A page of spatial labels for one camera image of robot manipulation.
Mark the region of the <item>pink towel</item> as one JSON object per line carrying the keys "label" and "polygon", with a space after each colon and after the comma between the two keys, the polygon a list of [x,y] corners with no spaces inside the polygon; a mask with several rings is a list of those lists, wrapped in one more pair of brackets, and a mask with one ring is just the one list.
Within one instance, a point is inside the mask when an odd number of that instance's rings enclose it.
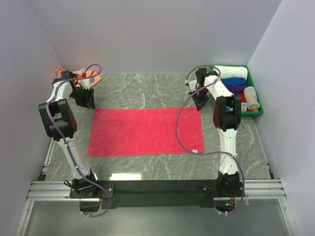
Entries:
{"label": "pink towel", "polygon": [[87,154],[91,157],[182,154],[205,150],[201,113],[194,107],[97,109]]}

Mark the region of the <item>yellow grey patterned towel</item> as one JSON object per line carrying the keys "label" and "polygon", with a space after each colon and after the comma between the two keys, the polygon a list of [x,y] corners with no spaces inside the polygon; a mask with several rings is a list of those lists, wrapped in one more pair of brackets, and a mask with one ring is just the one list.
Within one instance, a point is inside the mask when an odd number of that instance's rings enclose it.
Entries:
{"label": "yellow grey patterned towel", "polygon": [[258,110],[260,104],[257,99],[256,90],[254,87],[247,87],[244,89],[244,97],[247,103],[248,110]]}

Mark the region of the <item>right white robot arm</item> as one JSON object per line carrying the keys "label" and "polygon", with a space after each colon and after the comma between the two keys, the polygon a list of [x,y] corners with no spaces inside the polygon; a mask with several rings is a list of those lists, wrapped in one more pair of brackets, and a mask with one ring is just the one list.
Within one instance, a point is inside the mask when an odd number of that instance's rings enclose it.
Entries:
{"label": "right white robot arm", "polygon": [[213,124],[220,139],[220,165],[215,191],[222,196],[241,187],[236,156],[236,135],[241,123],[241,97],[230,92],[220,80],[218,69],[205,67],[196,69],[196,79],[187,82],[189,94],[200,111],[209,100],[208,93],[215,99]]}

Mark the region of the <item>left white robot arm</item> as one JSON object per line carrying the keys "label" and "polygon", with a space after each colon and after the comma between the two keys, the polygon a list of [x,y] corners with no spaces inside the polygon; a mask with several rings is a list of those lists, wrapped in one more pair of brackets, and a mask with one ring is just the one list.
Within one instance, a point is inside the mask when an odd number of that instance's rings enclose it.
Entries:
{"label": "left white robot arm", "polygon": [[98,194],[99,185],[77,147],[75,133],[78,126],[68,99],[74,99],[80,107],[94,110],[94,89],[77,87],[78,79],[74,73],[63,71],[61,77],[53,81],[49,99],[39,104],[38,110],[46,134],[59,144],[70,164],[73,180],[65,180],[64,184],[72,191],[92,198]]}

